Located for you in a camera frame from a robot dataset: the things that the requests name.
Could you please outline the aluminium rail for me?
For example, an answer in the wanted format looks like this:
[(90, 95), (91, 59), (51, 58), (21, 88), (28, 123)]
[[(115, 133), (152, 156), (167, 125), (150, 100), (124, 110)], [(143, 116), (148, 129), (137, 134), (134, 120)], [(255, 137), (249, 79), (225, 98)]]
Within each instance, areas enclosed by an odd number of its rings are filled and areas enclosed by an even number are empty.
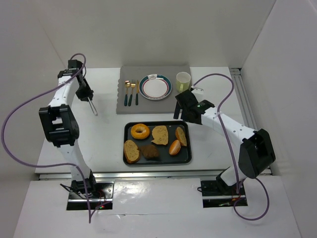
[(243, 121), (246, 126), (253, 129), (258, 129), (255, 117), (251, 108), (250, 100), (247, 95), (246, 87), (243, 82), (241, 75), (241, 69), (239, 68), (230, 68), (230, 75), (234, 82), (234, 88), (241, 109)]
[(187, 177), (216, 177), (222, 170), (186, 170), (186, 171), (151, 171), (151, 172), (116, 172), (94, 173), (96, 180), (102, 179), (158, 179)]

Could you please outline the orange bread roll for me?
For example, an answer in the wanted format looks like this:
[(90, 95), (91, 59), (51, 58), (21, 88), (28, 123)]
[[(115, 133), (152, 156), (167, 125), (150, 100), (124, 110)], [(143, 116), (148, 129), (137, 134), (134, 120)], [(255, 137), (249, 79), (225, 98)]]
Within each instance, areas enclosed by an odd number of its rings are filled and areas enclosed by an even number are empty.
[(181, 143), (178, 139), (172, 142), (170, 148), (169, 148), (169, 154), (171, 156), (177, 155), (181, 149)]

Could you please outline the grey placemat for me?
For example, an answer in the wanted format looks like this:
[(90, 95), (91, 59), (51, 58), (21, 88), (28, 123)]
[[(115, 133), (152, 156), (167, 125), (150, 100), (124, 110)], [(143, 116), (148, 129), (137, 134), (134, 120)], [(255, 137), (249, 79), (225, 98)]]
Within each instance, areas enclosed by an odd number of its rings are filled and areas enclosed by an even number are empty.
[(117, 88), (116, 113), (171, 114), (175, 110), (176, 75), (191, 73), (189, 65), (123, 66)]

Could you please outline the dark brown chocolate bread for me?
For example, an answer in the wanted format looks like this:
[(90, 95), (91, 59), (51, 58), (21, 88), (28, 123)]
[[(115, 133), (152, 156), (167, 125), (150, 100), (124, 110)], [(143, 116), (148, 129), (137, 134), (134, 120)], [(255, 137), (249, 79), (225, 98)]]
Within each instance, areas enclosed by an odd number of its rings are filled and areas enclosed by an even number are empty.
[(146, 160), (158, 160), (159, 151), (154, 145), (145, 145), (140, 147), (141, 152)]

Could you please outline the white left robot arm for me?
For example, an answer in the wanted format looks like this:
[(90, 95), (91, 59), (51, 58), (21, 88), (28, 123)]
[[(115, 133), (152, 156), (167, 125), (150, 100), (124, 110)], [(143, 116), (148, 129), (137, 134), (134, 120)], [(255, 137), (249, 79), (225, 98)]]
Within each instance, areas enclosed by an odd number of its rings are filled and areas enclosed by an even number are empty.
[(73, 165), (70, 169), (71, 186), (66, 189), (80, 197), (92, 198), (96, 192), (96, 180), (79, 148), (79, 125), (71, 110), (74, 97), (82, 102), (88, 102), (93, 113), (98, 113), (92, 103), (94, 92), (83, 73), (80, 72), (67, 82), (77, 70), (70, 68), (59, 72), (57, 78), (60, 88), (55, 92), (49, 105), (39, 109), (39, 116), (47, 141), (58, 149), (67, 163)]

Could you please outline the metal food tongs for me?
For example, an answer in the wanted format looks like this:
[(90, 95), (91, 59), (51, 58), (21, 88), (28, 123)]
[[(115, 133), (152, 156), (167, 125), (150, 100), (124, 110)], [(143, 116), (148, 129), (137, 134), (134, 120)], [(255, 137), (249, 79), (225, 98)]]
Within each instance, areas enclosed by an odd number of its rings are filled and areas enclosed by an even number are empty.
[(89, 102), (89, 105), (90, 105), (90, 108), (91, 108), (93, 114), (95, 116), (98, 116), (97, 109), (96, 109), (95, 105), (93, 104), (92, 100), (89, 97), (88, 97), (88, 102)]

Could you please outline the orange glazed donut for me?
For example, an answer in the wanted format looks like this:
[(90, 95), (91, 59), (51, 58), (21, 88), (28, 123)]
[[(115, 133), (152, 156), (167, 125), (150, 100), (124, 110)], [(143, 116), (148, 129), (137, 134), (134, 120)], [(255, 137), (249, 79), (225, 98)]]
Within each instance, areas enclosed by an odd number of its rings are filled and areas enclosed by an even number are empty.
[(131, 135), (135, 139), (146, 139), (150, 135), (150, 129), (145, 124), (139, 123), (131, 128)]

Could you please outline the white plate teal rim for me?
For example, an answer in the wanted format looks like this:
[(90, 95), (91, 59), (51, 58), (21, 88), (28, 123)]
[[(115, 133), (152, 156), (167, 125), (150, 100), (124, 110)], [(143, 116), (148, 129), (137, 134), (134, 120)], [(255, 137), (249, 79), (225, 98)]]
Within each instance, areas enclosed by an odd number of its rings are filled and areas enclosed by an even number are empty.
[(162, 100), (171, 92), (171, 81), (161, 74), (147, 75), (139, 82), (139, 93), (149, 100)]

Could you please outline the black rectangular tray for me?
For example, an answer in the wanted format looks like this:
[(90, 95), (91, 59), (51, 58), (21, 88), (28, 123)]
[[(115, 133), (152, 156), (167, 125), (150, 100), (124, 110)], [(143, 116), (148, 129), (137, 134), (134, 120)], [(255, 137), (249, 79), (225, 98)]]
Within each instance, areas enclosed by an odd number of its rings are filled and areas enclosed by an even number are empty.
[[(187, 123), (180, 120), (170, 120), (170, 121), (147, 121), (144, 122), (146, 126), (149, 127), (150, 130), (154, 129), (155, 126), (165, 125), (168, 131), (168, 141), (167, 145), (154, 145), (158, 150), (158, 157), (154, 157), (151, 159), (147, 159), (141, 154), (139, 161), (134, 163), (129, 163), (126, 157), (123, 155), (123, 162), (132, 167), (136, 166), (167, 166), (167, 165), (182, 165), (187, 164), (192, 160), (192, 151), (190, 144), (190, 136), (189, 136), (189, 128)], [(180, 127), (184, 130), (187, 146), (182, 147), (178, 154), (170, 155), (169, 148), (174, 140), (176, 140), (176, 129)]]

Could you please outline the pale green mug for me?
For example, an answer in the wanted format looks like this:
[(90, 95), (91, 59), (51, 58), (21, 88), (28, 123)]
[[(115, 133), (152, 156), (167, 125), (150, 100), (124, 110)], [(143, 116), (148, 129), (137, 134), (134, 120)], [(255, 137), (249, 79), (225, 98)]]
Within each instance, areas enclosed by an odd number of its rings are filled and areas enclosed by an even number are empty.
[(191, 85), (191, 75), (187, 72), (179, 72), (176, 75), (176, 90), (179, 93), (186, 91)]

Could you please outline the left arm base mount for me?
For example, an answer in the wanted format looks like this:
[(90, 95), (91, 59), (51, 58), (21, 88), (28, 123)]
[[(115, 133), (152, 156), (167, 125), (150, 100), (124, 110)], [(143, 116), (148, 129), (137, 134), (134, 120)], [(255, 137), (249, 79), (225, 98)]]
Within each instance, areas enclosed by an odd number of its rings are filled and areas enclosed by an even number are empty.
[(88, 196), (75, 193), (70, 186), (60, 184), (68, 192), (67, 211), (88, 210), (86, 197), (89, 198), (91, 210), (112, 210), (114, 182), (101, 182), (96, 184), (96, 191), (90, 192)]

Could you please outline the aluminium rail right side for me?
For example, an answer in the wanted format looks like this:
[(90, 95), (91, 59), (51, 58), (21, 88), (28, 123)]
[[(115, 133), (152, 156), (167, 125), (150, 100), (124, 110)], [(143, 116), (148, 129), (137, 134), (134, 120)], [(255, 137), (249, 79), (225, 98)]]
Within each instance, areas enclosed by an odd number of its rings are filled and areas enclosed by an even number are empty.
[(230, 75), (234, 82), (234, 88), (241, 109), (243, 121), (246, 126), (253, 129), (258, 129), (255, 117), (251, 108), (250, 100), (247, 95), (246, 87), (243, 82), (241, 75), (241, 69), (239, 68), (230, 68)]

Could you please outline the aluminium rail front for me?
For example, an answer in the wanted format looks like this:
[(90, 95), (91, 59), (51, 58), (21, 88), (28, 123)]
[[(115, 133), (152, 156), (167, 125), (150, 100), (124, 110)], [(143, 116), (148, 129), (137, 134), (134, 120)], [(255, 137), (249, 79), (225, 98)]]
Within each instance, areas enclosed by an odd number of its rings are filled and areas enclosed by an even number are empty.
[(94, 173), (96, 180), (102, 179), (158, 179), (187, 177), (216, 177), (222, 170), (186, 170), (186, 171), (151, 171), (151, 172), (116, 172)]

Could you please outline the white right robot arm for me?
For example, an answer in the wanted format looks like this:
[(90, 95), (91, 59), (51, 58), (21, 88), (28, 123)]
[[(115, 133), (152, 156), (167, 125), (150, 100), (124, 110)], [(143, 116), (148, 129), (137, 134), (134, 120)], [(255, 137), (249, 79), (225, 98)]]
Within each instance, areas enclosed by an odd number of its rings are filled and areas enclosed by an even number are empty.
[(218, 110), (213, 103), (199, 102), (194, 93), (186, 90), (176, 96), (174, 118), (212, 128), (224, 136), (230, 145), (239, 148), (239, 158), (235, 164), (216, 177), (216, 189), (224, 193), (233, 185), (246, 179), (255, 179), (275, 160), (269, 133), (246, 127)]

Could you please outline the small seeded bread slice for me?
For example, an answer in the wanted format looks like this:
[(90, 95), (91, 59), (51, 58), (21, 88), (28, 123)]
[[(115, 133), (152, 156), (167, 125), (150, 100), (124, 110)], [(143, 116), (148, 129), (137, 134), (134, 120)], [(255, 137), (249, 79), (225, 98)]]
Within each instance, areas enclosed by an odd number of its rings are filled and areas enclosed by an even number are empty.
[(175, 136), (177, 140), (180, 141), (180, 144), (182, 146), (187, 147), (187, 139), (186, 139), (185, 131), (181, 127), (176, 128)]

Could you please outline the oval seeded bread slice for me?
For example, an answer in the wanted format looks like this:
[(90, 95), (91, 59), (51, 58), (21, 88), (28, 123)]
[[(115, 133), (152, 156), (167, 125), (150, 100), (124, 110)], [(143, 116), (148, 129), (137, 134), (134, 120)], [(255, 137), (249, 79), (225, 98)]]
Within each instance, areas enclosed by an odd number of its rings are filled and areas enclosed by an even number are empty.
[(127, 140), (124, 142), (123, 151), (127, 163), (132, 164), (140, 160), (141, 152), (139, 147), (132, 140)]

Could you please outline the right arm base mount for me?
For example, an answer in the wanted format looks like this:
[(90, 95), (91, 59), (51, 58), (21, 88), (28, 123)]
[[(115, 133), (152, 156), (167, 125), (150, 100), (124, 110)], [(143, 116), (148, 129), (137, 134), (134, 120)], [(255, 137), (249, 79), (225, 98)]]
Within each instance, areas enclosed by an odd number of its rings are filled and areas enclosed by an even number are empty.
[(244, 188), (236, 193), (235, 186), (220, 191), (215, 180), (202, 180), (197, 191), (202, 194), (203, 208), (222, 208), (236, 206), (248, 206)]

